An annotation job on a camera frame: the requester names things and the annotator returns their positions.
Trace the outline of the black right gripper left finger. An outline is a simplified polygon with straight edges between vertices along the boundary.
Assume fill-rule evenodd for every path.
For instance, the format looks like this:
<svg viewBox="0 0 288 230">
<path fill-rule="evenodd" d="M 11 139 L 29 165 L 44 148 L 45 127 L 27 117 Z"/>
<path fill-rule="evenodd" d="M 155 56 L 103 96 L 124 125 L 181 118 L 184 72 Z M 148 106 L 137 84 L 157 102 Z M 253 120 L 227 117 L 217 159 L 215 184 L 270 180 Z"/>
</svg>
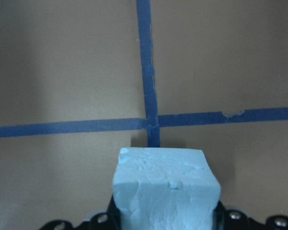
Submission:
<svg viewBox="0 0 288 230">
<path fill-rule="evenodd" d="M 111 196 L 108 208 L 107 208 L 108 223 L 110 230 L 122 230 L 121 227 L 121 213 L 116 207 L 114 197 Z"/>
</svg>

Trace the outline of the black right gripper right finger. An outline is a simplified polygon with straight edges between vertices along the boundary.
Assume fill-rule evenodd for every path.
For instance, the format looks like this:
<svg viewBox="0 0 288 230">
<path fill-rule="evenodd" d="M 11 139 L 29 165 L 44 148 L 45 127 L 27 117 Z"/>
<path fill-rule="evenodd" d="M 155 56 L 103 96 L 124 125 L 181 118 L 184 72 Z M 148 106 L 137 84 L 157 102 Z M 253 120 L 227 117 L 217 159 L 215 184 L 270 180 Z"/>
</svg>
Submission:
<svg viewBox="0 0 288 230">
<path fill-rule="evenodd" d="M 212 230 L 224 229 L 224 214 L 225 208 L 221 201 L 218 201 L 216 208 L 213 211 L 213 225 Z"/>
</svg>

